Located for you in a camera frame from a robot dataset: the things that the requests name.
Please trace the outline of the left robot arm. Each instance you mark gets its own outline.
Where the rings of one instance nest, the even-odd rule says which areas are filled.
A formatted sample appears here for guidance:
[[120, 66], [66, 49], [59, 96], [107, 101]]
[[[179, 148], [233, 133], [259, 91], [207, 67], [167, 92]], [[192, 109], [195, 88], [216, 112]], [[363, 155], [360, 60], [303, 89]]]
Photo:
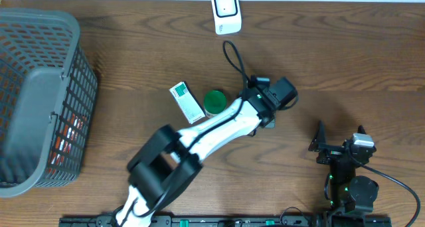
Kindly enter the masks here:
[[242, 136], [253, 136], [294, 104], [297, 90], [287, 78], [275, 84], [253, 78], [228, 108], [190, 128], [158, 129], [127, 164], [129, 194], [114, 212], [114, 226], [149, 226], [153, 214], [179, 197], [200, 173], [203, 161]]

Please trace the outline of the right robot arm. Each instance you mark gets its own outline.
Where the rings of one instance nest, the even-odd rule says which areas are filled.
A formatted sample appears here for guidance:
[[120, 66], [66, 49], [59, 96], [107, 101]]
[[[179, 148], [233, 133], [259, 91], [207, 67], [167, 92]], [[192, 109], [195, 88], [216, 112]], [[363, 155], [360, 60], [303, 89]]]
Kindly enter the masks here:
[[365, 226], [366, 214], [373, 211], [379, 185], [372, 179], [356, 174], [356, 169], [369, 162], [376, 152], [375, 143], [363, 126], [341, 145], [326, 141], [325, 126], [318, 123], [308, 148], [318, 153], [316, 163], [329, 166], [325, 181], [325, 198], [331, 209], [317, 214], [312, 226]]

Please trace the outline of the white green Panadol box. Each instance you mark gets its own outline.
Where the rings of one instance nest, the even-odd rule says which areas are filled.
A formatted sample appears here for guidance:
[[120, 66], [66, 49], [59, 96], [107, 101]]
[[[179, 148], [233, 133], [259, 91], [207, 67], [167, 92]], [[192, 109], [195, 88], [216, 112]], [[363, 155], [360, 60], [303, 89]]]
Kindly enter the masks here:
[[190, 124], [193, 124], [205, 117], [203, 109], [189, 91], [189, 87], [186, 82], [179, 82], [170, 88], [169, 91]]

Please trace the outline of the green lid jar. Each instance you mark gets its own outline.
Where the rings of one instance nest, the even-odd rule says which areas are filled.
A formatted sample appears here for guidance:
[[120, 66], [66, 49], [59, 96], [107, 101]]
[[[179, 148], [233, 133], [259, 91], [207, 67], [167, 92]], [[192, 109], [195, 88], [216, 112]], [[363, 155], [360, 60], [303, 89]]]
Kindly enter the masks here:
[[219, 90], [208, 91], [204, 97], [203, 106], [207, 117], [214, 117], [226, 109], [226, 96]]

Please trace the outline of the long orange sachet pack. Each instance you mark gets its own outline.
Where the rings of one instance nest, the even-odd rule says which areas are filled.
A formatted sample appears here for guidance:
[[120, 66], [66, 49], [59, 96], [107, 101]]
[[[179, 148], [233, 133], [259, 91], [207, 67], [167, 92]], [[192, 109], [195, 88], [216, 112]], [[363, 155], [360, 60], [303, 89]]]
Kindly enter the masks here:
[[48, 158], [48, 164], [52, 165], [47, 170], [48, 174], [58, 173], [57, 167], [68, 169], [69, 172], [79, 169], [86, 138], [86, 121], [85, 115], [78, 117], [76, 114], [60, 121], [58, 133], [54, 134], [53, 150]]

